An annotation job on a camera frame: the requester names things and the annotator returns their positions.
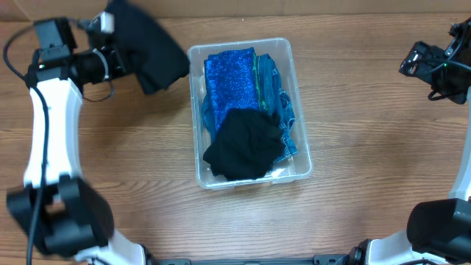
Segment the large black cloth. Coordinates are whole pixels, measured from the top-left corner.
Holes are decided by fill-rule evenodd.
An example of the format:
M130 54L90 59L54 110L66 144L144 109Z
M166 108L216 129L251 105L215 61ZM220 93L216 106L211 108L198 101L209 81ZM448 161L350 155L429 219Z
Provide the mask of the large black cloth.
M188 75L186 53L150 14L125 0L111 1L105 11L114 16L113 42L124 50L126 70L145 94L167 89Z

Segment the sparkly blue cloth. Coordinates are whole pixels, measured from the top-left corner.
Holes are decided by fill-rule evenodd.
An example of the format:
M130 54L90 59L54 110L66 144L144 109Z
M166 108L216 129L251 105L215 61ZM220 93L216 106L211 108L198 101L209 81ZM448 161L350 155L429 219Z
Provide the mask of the sparkly blue cloth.
M216 136L229 110L266 109L254 48L210 54L204 61L204 70L203 119L211 137Z

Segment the small black cloth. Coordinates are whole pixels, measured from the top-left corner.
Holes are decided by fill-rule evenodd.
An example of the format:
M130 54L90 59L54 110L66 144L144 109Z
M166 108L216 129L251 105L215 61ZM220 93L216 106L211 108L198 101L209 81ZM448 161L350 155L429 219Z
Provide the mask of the small black cloth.
M231 109L203 160L229 181L262 178L283 154L280 117L253 109Z

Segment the blue denim jeans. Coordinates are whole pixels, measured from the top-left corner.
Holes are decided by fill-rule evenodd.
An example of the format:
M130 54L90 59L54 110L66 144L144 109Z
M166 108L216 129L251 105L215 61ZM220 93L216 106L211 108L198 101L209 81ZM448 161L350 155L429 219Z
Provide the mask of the blue denim jeans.
M275 161L280 162L297 154L297 148L291 137L291 131L296 121L289 95L283 89L282 77L275 61L269 54L258 56L259 81L261 96L266 103L266 109L260 110L269 115L280 117L279 128L283 130L282 142L286 145L284 152Z

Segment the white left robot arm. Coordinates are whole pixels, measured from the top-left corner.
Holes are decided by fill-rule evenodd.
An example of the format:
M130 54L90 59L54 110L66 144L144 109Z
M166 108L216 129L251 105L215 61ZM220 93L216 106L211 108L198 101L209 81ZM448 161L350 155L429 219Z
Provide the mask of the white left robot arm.
M113 16L50 18L32 29L40 46L21 77L33 104L32 148L24 187L7 194L26 251L88 264L151 264L147 249L116 229L109 204L84 180L79 159L84 85L129 74L114 43Z

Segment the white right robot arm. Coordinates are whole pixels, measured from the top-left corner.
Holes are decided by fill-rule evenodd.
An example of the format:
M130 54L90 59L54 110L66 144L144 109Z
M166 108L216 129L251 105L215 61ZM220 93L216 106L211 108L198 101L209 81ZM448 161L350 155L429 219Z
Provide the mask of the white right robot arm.
M431 87L428 99L470 103L470 21L452 24L446 49L417 41L399 72ZM417 204L405 230L367 239L335 264L465 264L470 262L470 139L447 199Z

